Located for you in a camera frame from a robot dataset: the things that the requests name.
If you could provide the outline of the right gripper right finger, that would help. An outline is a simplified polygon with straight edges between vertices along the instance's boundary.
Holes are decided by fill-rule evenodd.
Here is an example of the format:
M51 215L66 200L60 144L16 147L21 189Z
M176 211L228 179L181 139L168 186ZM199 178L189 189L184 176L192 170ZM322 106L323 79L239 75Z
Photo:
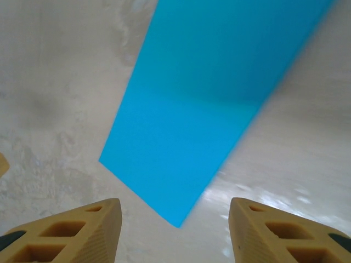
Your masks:
M324 224L233 198L229 230L235 263L351 263L351 237Z

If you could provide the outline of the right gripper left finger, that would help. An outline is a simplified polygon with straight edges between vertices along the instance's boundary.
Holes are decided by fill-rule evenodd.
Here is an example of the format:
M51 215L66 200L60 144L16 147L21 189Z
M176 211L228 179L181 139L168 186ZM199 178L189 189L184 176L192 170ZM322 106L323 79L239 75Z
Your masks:
M0 263L115 263L118 198L19 225L0 236Z

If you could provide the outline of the blue cloth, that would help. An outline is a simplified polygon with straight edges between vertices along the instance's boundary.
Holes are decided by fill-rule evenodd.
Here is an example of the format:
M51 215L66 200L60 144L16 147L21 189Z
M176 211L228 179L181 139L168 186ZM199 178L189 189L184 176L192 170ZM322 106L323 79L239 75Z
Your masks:
M100 163L180 227L335 0L158 0Z

